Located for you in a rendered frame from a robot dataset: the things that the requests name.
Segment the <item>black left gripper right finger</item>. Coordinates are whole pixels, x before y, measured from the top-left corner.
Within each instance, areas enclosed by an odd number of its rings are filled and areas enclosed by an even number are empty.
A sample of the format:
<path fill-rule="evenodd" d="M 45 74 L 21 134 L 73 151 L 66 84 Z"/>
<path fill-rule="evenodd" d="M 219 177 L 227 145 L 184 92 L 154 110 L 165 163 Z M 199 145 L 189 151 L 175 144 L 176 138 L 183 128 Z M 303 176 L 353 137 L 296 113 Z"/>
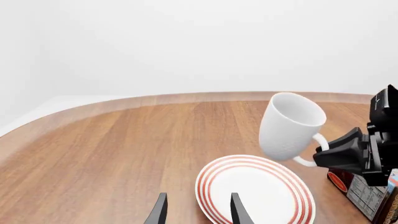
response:
<path fill-rule="evenodd" d="M 233 224 L 254 224 L 247 213 L 238 193 L 231 194 L 230 209 Z"/>

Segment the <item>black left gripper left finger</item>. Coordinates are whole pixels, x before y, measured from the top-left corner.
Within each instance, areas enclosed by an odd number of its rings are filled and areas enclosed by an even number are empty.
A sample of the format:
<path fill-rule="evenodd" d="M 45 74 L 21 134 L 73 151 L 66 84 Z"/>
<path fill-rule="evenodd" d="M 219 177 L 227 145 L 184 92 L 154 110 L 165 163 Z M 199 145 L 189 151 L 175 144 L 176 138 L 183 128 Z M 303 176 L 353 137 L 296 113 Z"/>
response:
<path fill-rule="evenodd" d="M 144 224 L 165 224 L 167 218 L 167 194 L 162 192 Z"/>

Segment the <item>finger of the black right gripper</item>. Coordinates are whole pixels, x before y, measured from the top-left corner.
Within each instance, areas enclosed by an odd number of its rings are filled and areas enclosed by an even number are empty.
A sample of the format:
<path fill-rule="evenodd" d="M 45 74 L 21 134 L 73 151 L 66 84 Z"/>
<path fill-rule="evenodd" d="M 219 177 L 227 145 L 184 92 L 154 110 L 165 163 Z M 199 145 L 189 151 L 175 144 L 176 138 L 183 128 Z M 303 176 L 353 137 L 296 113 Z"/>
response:
<path fill-rule="evenodd" d="M 322 151 L 321 147 L 317 147 L 313 160 L 318 167 L 339 169 L 362 175 L 364 169 L 363 151 L 358 145 L 350 147 L 342 145 L 327 151 Z"/>
<path fill-rule="evenodd" d="M 346 143 L 349 143 L 350 141 L 354 140 L 355 138 L 362 139 L 363 133 L 359 127 L 353 128 L 350 132 L 347 134 L 343 135 L 342 137 L 335 139 L 333 141 L 330 141 L 328 143 L 329 149 L 334 149 L 337 147 L 340 147 Z"/>

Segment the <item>white plate with red rings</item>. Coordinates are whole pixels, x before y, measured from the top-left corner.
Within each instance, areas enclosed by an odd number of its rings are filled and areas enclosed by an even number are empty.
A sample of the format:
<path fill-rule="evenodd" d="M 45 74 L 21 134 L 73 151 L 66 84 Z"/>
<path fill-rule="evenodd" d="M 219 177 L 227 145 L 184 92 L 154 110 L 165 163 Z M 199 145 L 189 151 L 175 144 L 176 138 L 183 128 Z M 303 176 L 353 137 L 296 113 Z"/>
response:
<path fill-rule="evenodd" d="M 199 207 L 213 224 L 233 224 L 231 194 L 237 193 L 254 224 L 313 224 L 316 205 L 305 182 L 266 158 L 231 155 L 202 168 L 195 182 Z"/>

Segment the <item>dark chocolate pudding box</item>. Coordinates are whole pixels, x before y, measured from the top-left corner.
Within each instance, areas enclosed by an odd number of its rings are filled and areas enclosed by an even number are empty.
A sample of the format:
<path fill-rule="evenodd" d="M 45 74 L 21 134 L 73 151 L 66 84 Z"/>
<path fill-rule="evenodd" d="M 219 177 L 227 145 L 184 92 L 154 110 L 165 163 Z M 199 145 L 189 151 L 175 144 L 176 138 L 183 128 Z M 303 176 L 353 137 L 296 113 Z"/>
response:
<path fill-rule="evenodd" d="M 360 210 L 370 222 L 377 219 L 386 197 L 387 187 L 371 187 L 360 175 L 347 173 L 339 169 L 329 169 L 327 179 L 334 184 Z"/>

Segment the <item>printed food box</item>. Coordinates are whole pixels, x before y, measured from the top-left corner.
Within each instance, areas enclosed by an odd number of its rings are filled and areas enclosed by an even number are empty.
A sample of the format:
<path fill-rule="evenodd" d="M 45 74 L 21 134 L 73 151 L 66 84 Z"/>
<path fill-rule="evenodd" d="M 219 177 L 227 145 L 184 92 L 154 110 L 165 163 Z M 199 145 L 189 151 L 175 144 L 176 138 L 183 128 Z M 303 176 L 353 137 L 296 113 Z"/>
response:
<path fill-rule="evenodd" d="M 398 169 L 391 171 L 385 190 L 372 224 L 398 224 Z"/>

